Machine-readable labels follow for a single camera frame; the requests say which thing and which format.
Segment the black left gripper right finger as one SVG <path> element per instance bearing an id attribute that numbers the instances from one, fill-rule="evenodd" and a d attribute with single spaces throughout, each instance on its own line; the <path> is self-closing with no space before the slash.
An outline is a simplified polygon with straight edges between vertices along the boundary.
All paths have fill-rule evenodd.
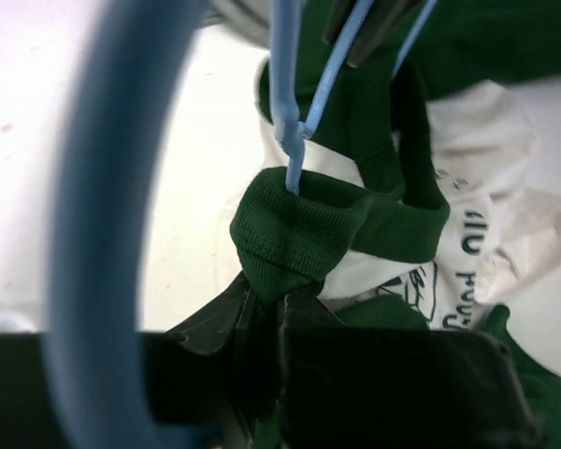
<path id="1" fill-rule="evenodd" d="M 344 325 L 300 289 L 278 308 L 290 448 L 539 448 L 511 353 L 483 333 Z"/>

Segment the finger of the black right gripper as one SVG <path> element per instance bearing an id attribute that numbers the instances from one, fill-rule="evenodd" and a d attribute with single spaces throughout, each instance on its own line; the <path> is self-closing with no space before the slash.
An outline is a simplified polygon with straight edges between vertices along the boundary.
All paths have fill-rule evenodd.
<path id="1" fill-rule="evenodd" d="M 328 13 L 323 32 L 323 40 L 334 46 L 340 33 L 356 10 L 358 1 L 334 1 Z M 420 1 L 368 1 L 362 13 L 356 14 L 359 24 L 348 47 L 346 63 L 352 68 L 359 67 L 402 23 L 406 16 L 421 5 Z"/>

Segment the blue wire hanger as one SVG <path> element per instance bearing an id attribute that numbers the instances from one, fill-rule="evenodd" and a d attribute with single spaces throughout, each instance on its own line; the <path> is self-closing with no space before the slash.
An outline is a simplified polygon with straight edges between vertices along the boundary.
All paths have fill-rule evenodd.
<path id="1" fill-rule="evenodd" d="M 65 138 L 50 250 L 64 279 L 133 281 L 169 95 L 205 1 L 114 1 Z"/>

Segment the white and green t shirt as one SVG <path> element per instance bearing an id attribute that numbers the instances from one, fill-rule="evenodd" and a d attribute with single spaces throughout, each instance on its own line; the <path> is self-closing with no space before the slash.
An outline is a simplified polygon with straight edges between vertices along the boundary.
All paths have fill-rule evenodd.
<path id="1" fill-rule="evenodd" d="M 510 91 L 561 75 L 561 1 L 423 7 L 359 67 L 339 68 L 307 127 L 296 193 L 261 74 L 265 166 L 231 239 L 265 303 L 307 286 L 349 325 L 496 337 L 547 446 L 561 448 L 561 377 L 511 335 L 506 304 L 561 265 L 561 196 L 524 184 L 539 141 Z"/>

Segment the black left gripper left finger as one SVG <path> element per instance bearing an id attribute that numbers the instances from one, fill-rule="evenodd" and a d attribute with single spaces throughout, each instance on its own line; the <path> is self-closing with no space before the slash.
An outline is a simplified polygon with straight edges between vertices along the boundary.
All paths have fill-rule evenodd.
<path id="1" fill-rule="evenodd" d="M 47 332 L 0 331 L 0 448 L 275 445 L 275 327 L 243 275 L 166 332 L 133 281 L 55 281 Z"/>

